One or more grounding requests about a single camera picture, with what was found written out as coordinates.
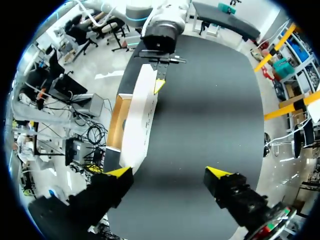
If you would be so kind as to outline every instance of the black chair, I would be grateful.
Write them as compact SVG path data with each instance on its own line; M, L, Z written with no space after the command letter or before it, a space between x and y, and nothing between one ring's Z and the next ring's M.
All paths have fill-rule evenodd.
M65 73L65 69L58 62L57 50L54 50L54 53L49 58L49 65L50 65L49 72L50 72L50 75L53 79L56 79L60 76L60 74Z
M122 33L122 37L126 37L126 33L124 31L124 26L125 26L125 22L122 21L121 19L115 17L115 18L112 18L110 20L107 21L107 24L106 26L104 26L102 28L102 32L104 34L107 34L108 32L111 32L116 40L116 42L118 43L119 47L118 48L115 48L115 49L112 49L112 52L116 51L116 50L120 50L120 49L126 49L126 47L122 47L121 44L120 44L120 40L117 36L118 33Z
M83 55L86 55L86 49L90 44L94 44L95 47L98 47L98 44L92 41L90 38L87 38L87 32L77 26L75 26L71 21L68 21L64 26L65 33L73 38L78 45L84 45Z

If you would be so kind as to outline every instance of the black table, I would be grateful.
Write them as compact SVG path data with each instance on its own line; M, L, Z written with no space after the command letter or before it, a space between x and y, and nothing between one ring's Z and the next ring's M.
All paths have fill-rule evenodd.
M119 93L132 94L142 64L135 49ZM129 240L227 240L238 225L203 184L211 166L247 177L257 187L264 153L264 115L249 60L219 43L178 38L158 94L147 157L117 209L111 231Z
M198 18L201 21L230 29L240 34L245 42L248 39L255 40L260 35L260 31L251 23L243 21L232 14L222 12L215 6L196 1L193 1L192 4L196 11L194 16L195 20Z

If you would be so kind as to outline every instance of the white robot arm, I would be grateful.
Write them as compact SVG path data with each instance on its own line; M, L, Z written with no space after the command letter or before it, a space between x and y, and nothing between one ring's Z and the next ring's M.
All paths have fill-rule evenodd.
M129 3L119 0L74 1L88 14L95 25L98 23L87 9L112 14L133 28L142 28L141 38L148 50L159 50L170 54L175 51L177 38L185 29L190 4L188 0L164 0L153 5L150 0L131 0Z

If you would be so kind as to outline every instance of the white floor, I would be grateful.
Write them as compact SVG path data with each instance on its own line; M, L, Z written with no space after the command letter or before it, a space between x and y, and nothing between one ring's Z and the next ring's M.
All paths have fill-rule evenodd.
M195 32L192 32L193 19L185 27L184 34L199 37ZM221 44L235 48L241 40L241 36L228 29L219 31L220 37L207 36L210 41L216 41ZM132 52L118 50L112 52L111 49L118 45L115 41L111 41L110 45L106 45L106 39L101 39L97 42L98 48L91 45L86 51L86 55L80 55L74 63L64 66L66 71L73 70L74 78L82 86L88 89L88 93L96 93L102 98L109 98L113 107L116 99L117 90L121 81L121 76L112 76L101 79L95 79L98 74L107 75L114 71L124 71L127 63L132 55ZM242 48L242 53L247 54L249 61L254 68L258 62L249 54L251 48L255 45L248 41ZM266 79L262 71L256 73L256 78L260 88L261 99L263 104L263 112L269 113L278 109L278 98L270 80ZM111 114L107 109L103 109L101 114L101 122L108 128L111 119ZM53 130L57 133L64 134L63 129L59 126L53 126ZM268 133L271 139L286 135L287 122L284 117L279 117L269 120L264 124L264 131ZM45 130L48 134L53 134L49 129ZM279 201L284 200L287 203L292 203L302 181L306 180L308 175L308 166L306 163L306 153L302 153L300 158L293 159L291 147L280 147L280 154L275 157L272 153L265 157L262 162L260 178L257 186L257 192L261 195L269 197L269 203L274 205ZM35 171L32 173L36 183L37 196L49 195L49 189L58 186L66 196L77 194L86 187L85 180L78 173L74 173L65 166L64 157L52 157L54 162L55 174L49 170ZM68 182L67 172L70 172L71 181ZM243 229L239 229L232 239L242 239L245 234Z

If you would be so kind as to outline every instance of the black tabletop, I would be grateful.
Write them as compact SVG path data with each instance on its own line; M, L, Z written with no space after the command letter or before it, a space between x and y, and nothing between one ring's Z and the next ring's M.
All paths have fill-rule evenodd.
M141 42L119 93L132 93ZM257 187L264 153L264 115L258 82L240 52L193 36L178 38L158 94L147 157L117 209L110 229L129 240L227 240L238 225L203 184L206 166L247 177Z
M251 23L241 20L232 14L227 14L216 6L196 1L193 1L192 4L200 20L230 29L240 34L245 41L248 39L255 40L260 35L260 31Z

